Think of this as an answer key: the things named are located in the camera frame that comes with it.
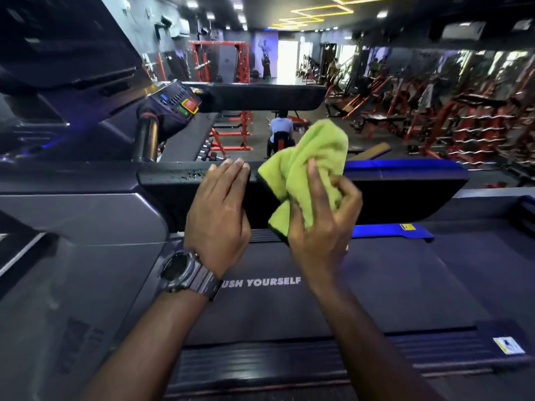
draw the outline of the treadmill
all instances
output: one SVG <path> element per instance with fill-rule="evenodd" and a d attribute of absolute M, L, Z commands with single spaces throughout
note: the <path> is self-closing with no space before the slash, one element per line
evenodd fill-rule
<path fill-rule="evenodd" d="M 61 11 L 53 22 L 65 27 L 45 25 L 40 1 L 10 1 L 43 19 L 30 39 L 49 47 L 0 40 L 12 52 L 0 58 L 0 388 L 5 399 L 70 400 L 158 295 L 210 165 L 191 160 L 211 115 L 283 100 L 312 110 L 325 89 L 152 84 L 100 0 L 64 0 L 73 22 Z M 105 35 L 81 30 L 94 19 Z M 58 52 L 64 33 L 86 39 Z M 158 161 L 180 137 L 184 156 Z M 348 382 L 288 247 L 267 228 L 278 202 L 258 183 L 260 165 L 244 198 L 251 244 L 191 331 L 166 398 Z M 385 335 L 425 376 L 480 374 L 470 383 L 485 383 L 484 399 L 507 380 L 529 388 L 535 190 L 463 190 L 468 172 L 445 160 L 353 161 L 344 174 L 364 208 L 342 276 Z"/>

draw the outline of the red gym equipment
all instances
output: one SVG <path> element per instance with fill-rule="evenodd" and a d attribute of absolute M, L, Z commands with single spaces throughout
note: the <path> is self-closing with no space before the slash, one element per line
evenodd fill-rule
<path fill-rule="evenodd" d="M 197 78 L 200 82 L 209 82 L 210 74 L 208 66 L 210 61 L 206 57 L 206 51 L 203 46 L 234 46 L 237 53 L 237 66 L 234 77 L 236 83 L 249 83 L 251 81 L 249 70 L 249 44 L 241 41 L 212 41 L 212 40 L 190 40 L 189 43 L 193 47 L 193 58 L 195 59 L 195 71 L 197 72 Z M 219 132 L 216 128 L 212 128 L 210 136 L 215 139 L 212 144 L 211 150 L 221 151 L 223 155 L 226 155 L 226 151 L 250 151 L 252 148 L 247 146 L 247 137 L 251 136 L 251 133 L 247 131 L 247 124 L 252 123 L 252 112 L 241 111 L 238 116 L 228 119 L 229 122 L 239 122 L 236 125 L 225 126 L 225 128 L 240 128 L 241 131 L 231 132 Z M 240 146 L 224 146 L 220 140 L 220 137 L 226 136 L 241 136 L 242 143 Z"/>

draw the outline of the wristwatch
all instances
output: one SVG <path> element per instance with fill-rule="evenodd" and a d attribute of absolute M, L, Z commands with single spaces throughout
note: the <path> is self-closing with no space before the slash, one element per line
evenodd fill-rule
<path fill-rule="evenodd" d="M 164 282 L 164 289 L 168 292 L 190 289 L 207 296 L 210 301 L 223 283 L 213 272 L 204 267 L 194 251 L 188 249 L 174 253 L 165 264 L 160 278 Z"/>

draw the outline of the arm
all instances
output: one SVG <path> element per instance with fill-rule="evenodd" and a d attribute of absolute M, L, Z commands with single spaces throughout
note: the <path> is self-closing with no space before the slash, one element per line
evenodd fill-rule
<path fill-rule="evenodd" d="M 248 179 L 249 166 L 241 159 L 212 165 L 188 212 L 184 247 L 195 250 L 218 278 L 237 263 L 251 238 L 242 209 Z M 160 294 L 81 399 L 162 399 L 182 345 L 207 302 L 208 297 L 190 290 Z"/>
<path fill-rule="evenodd" d="M 314 224 L 304 229 L 301 210 L 291 205 L 288 240 L 304 279 L 331 327 L 358 399 L 438 401 L 442 398 L 412 369 L 384 337 L 366 310 L 337 281 L 337 268 L 362 208 L 362 196 L 350 180 L 331 180 L 344 195 L 332 212 L 314 160 L 308 168 Z"/>

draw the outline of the doorway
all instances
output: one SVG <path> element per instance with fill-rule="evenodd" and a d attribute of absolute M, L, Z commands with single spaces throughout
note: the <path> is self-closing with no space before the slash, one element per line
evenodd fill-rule
<path fill-rule="evenodd" d="M 277 84 L 295 84 L 298 67 L 298 41 L 279 40 Z"/>

